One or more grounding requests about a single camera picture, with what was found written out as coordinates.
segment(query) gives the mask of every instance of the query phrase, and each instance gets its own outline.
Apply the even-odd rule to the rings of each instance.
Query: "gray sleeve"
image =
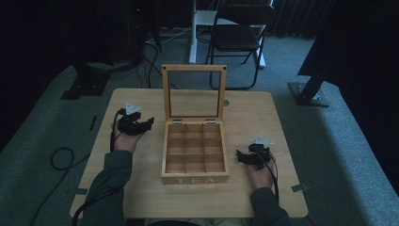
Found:
[[[126,185],[132,174],[133,154],[127,151],[114,151],[105,155],[104,169],[90,186],[86,202]],[[81,225],[124,225],[123,188],[116,193],[100,199],[83,213]]]
[[[254,219],[252,226],[293,225],[287,212],[279,207],[272,190],[262,187],[250,196]]]

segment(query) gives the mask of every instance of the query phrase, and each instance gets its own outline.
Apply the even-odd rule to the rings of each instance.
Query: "person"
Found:
[[[104,169],[93,180],[86,202],[92,201],[99,196],[103,198],[89,205],[83,211],[83,218],[80,225],[124,225],[123,215],[123,187],[130,180],[132,174],[133,153],[136,144],[144,134],[127,136],[115,126],[114,151],[107,153],[104,159]],[[274,161],[269,161],[268,166],[273,169]],[[254,166],[247,165],[247,171],[254,188],[250,195],[254,218],[251,220],[252,226],[265,225],[292,225],[287,212],[279,207],[278,201],[271,190],[273,179],[270,171],[264,167],[256,170]],[[166,220],[155,221],[149,226],[159,225],[179,225],[179,226],[198,226],[189,221]]]

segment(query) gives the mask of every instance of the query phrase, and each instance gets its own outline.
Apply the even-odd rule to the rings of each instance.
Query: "wooden box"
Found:
[[[163,65],[164,185],[226,183],[229,167],[223,133],[224,65]],[[218,90],[172,89],[188,75],[218,77]]]

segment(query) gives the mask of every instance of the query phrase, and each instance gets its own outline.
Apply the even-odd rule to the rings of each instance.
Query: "hand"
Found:
[[[122,133],[118,129],[118,126],[115,126],[114,150],[115,151],[129,151],[131,153],[134,153],[136,150],[136,145],[137,145],[138,141],[144,134],[145,133],[135,135],[135,136],[128,136],[128,135]]]
[[[267,166],[274,173],[274,164],[275,164],[276,158],[273,156],[272,153],[270,153],[270,157],[272,159],[269,160],[269,162],[267,163]],[[269,169],[267,169],[266,166],[264,166],[260,170],[257,170],[255,166],[247,165],[247,169],[248,169],[250,181],[255,189],[258,189],[261,187],[272,188],[273,176],[270,174],[270,171],[269,171]]]

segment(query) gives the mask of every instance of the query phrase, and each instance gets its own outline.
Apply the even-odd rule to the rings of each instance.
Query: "black chair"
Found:
[[[217,11],[205,64],[208,63],[209,57],[211,64],[214,64],[215,57],[246,57],[243,62],[245,64],[252,53],[259,51],[252,84],[246,87],[226,89],[251,89],[255,85],[261,62],[265,31],[272,24],[275,14],[276,11],[269,5],[227,5]],[[226,24],[226,21],[221,23],[220,20],[222,19],[232,23]],[[215,49],[220,52],[247,52],[247,55],[215,55]],[[209,83],[212,89],[217,89],[213,85],[212,73]]]

